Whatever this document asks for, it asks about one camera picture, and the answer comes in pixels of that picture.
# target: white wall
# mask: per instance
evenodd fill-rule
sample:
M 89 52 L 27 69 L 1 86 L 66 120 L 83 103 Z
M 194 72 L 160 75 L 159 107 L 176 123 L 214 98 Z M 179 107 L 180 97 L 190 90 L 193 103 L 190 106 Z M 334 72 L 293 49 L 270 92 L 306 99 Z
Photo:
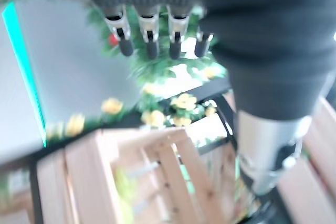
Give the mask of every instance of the white wall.
M 41 148 L 34 118 L 5 24 L 0 19 L 0 163 Z
M 47 124 L 74 112 L 97 115 L 108 97 L 129 106 L 137 102 L 139 87 L 129 78 L 128 59 L 103 54 L 100 31 L 87 24 L 80 3 L 21 0 L 16 10 Z M 0 164 L 43 146 L 10 43 L 1 18 Z

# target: light wood plank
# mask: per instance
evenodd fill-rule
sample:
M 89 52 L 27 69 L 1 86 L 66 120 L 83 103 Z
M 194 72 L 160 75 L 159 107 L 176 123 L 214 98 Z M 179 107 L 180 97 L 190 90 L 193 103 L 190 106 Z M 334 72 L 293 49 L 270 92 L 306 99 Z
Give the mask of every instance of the light wood plank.
M 37 164 L 41 206 L 47 224 L 76 224 L 67 183 L 63 151 L 50 154 Z
M 146 166 L 152 165 L 153 162 L 151 162 L 150 158 L 148 157 L 147 152 L 143 148 L 140 149 L 140 152 L 144 160 L 144 164 Z M 149 172 L 149 178 L 150 178 L 150 183 L 152 185 L 152 188 L 154 188 L 158 192 L 157 194 L 155 192 L 152 193 L 152 195 L 155 194 L 155 197 L 153 200 L 154 207 L 152 207 L 151 210 L 155 211 L 155 214 L 158 216 L 160 220 L 167 220 L 168 219 L 167 208 L 166 208 L 166 205 L 164 204 L 163 196 L 161 195 L 161 192 L 165 190 L 165 187 L 160 185 L 159 180 L 156 177 L 155 171 L 158 169 L 159 167 Z
M 162 218 L 157 208 L 158 197 L 160 192 L 153 193 L 151 196 L 147 197 L 144 209 L 140 214 L 135 216 L 134 224 L 155 224 L 161 223 Z
M 100 136 L 100 131 L 95 132 L 66 148 L 80 223 L 122 224 L 120 199 L 109 163 L 112 157 L 119 157 L 117 142 L 108 155 L 100 149 Z
M 295 224 L 336 223 L 336 215 L 309 163 L 299 159 L 278 184 Z
M 219 174 L 221 178 L 220 203 L 225 218 L 229 223 L 235 219 L 235 191 L 236 191 L 236 152 L 231 143 L 224 145 L 222 151 L 222 169 Z
M 225 218 L 220 207 L 216 191 L 210 179 L 207 177 L 205 167 L 203 166 L 192 141 L 188 138 L 183 139 L 180 140 L 176 146 L 179 154 L 181 155 L 182 162 L 194 184 L 198 202 L 209 223 L 228 223 L 228 220 Z
M 324 98 L 320 99 L 303 144 L 336 199 L 336 112 Z
M 158 150 L 158 155 L 171 188 L 174 204 L 177 206 L 175 211 L 178 211 L 181 217 L 181 224 L 200 223 L 173 148 L 171 146 L 161 148 Z
M 153 151 L 150 147 L 145 149 L 145 153 L 150 162 L 157 162 L 160 158 L 157 153 Z M 173 212 L 176 206 L 173 204 L 172 191 L 170 187 L 167 187 L 168 181 L 163 174 L 162 167 L 158 167 L 153 171 L 155 175 L 155 180 L 157 182 L 158 188 L 160 188 L 160 197 L 162 198 L 163 205 L 161 207 L 162 220 L 180 220 L 180 215 L 178 212 Z
M 149 145 L 152 147 L 168 147 L 181 137 L 186 136 L 184 129 L 175 127 L 153 131 L 128 131 L 127 134 L 119 133 L 119 136 L 123 137 L 113 137 L 113 139 L 117 140 L 118 148 L 121 152 L 124 148 L 126 150 L 139 149 Z
M 160 220 L 162 218 L 162 209 L 160 206 L 159 196 L 153 199 L 153 195 L 157 194 L 158 190 L 160 190 L 159 186 L 151 170 L 146 170 L 144 172 L 145 168 L 150 165 L 151 162 L 148 160 L 146 154 L 141 148 L 124 148 L 120 152 L 120 157 L 118 160 L 113 162 L 111 165 L 112 170 L 114 170 L 116 167 L 122 168 L 126 174 L 130 176 L 130 179 L 135 181 L 136 191 L 132 201 L 133 207 L 143 206 L 145 205 L 144 203 L 150 199 L 150 206 L 147 206 L 141 210 L 145 213 L 137 213 L 135 217 L 136 223 L 144 223 L 144 220 L 148 220 L 149 216 L 151 216 L 152 220 Z

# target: artificial flower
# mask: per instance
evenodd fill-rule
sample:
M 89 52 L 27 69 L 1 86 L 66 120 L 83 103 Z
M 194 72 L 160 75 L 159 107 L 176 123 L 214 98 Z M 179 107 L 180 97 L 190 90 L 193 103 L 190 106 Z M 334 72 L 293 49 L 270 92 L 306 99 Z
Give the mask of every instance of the artificial flower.
M 101 105 L 101 111 L 106 114 L 116 115 L 118 114 L 123 107 L 123 103 L 115 98 L 109 98 L 103 101 Z
M 159 85 L 148 83 L 143 87 L 142 92 L 146 94 L 157 95 L 161 93 L 161 88 Z
M 184 93 L 177 98 L 173 98 L 171 101 L 171 105 L 174 105 L 180 109 L 191 111 L 196 108 L 196 102 L 196 97 Z
M 213 106 L 209 106 L 205 110 L 205 116 L 211 116 L 216 113 L 216 108 Z
M 142 122 L 153 127 L 161 127 L 166 121 L 165 115 L 159 111 L 154 110 L 152 112 L 145 111 L 141 116 Z
M 214 68 L 207 67 L 204 69 L 205 77 L 209 80 L 214 79 L 217 74 Z
M 176 127 L 188 126 L 191 124 L 191 119 L 189 118 L 178 118 L 177 116 L 173 118 Z
M 54 137 L 62 138 L 64 124 L 62 122 L 56 125 L 49 125 L 46 127 L 46 139 L 51 139 Z
M 85 117 L 82 114 L 73 115 L 65 129 L 66 136 L 76 136 L 84 129 Z

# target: robotic hand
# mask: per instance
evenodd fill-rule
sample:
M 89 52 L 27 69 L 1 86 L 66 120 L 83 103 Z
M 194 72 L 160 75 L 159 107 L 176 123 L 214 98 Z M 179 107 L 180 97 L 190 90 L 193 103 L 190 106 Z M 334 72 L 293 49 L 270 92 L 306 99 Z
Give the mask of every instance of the robotic hand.
M 167 5 L 173 59 L 178 58 L 194 5 L 206 9 L 196 54 L 214 34 L 217 61 L 235 94 L 242 176 L 264 195 L 300 154 L 318 96 L 335 77 L 336 0 L 93 0 L 132 54 L 125 5 L 138 14 L 151 58 L 158 52 L 158 6 Z

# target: red flower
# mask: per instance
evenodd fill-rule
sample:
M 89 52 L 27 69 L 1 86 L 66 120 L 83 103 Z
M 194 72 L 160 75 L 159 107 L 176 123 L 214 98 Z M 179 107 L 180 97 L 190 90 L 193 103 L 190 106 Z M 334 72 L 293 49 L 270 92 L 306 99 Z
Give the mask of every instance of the red flower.
M 111 34 L 109 36 L 109 43 L 112 45 L 112 46 L 116 46 L 118 44 L 118 40 L 116 39 L 116 37 Z

